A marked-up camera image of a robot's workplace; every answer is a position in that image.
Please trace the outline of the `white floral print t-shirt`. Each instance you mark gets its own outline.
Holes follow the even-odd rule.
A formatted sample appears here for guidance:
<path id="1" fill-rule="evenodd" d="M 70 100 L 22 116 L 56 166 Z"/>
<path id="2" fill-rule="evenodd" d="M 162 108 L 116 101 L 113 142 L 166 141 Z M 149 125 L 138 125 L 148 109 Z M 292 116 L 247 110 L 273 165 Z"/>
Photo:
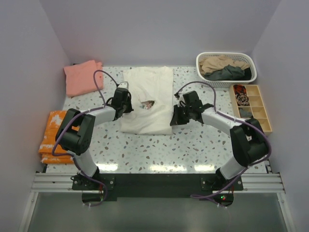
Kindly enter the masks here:
<path id="1" fill-rule="evenodd" d="M 137 67 L 123 72 L 133 111 L 124 114 L 120 131 L 132 134 L 172 134 L 173 69 Z"/>

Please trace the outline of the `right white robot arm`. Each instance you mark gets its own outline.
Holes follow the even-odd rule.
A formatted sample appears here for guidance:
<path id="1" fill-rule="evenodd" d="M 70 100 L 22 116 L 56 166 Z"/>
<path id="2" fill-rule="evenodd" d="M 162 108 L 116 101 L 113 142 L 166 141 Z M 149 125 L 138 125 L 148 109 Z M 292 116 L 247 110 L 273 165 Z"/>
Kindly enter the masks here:
<path id="1" fill-rule="evenodd" d="M 178 103 L 173 106 L 171 126 L 194 120 L 224 132 L 231 140 L 232 157 L 216 170 L 215 177 L 208 183 L 212 189 L 225 187 L 270 154 L 271 146 L 257 119 L 229 116 L 217 110 L 214 103 L 203 104 L 196 91 L 177 92 L 174 96 Z"/>

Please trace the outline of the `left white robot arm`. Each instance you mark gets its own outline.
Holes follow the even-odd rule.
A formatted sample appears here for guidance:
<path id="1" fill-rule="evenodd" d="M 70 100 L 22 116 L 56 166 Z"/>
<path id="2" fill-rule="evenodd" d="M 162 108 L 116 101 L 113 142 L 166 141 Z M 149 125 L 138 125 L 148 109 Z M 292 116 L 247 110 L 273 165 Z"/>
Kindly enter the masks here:
<path id="1" fill-rule="evenodd" d="M 79 111 L 69 109 L 57 131 L 55 146 L 52 154 L 57 156 L 56 147 L 59 145 L 73 159 L 78 173 L 71 177 L 73 190 L 99 190 L 104 193 L 108 188 L 100 177 L 99 168 L 94 163 L 89 147 L 95 126 L 113 122 L 123 114 L 133 111 L 131 94 L 128 83 L 121 82 L 105 106 Z"/>

